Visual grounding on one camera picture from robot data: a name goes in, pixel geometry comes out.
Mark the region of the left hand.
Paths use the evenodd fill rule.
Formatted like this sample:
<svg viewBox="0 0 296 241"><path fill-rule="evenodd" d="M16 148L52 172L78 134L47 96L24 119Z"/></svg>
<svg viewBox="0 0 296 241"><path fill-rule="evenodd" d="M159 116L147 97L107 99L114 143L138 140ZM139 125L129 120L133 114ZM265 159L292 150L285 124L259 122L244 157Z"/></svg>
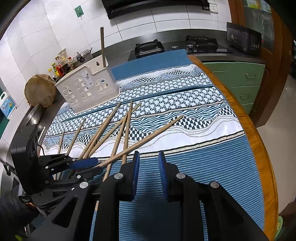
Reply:
<svg viewBox="0 0 296 241"><path fill-rule="evenodd" d="M37 208L36 204L32 203L32 202L27 202L25 203L26 205L32 206L34 208Z"/></svg>

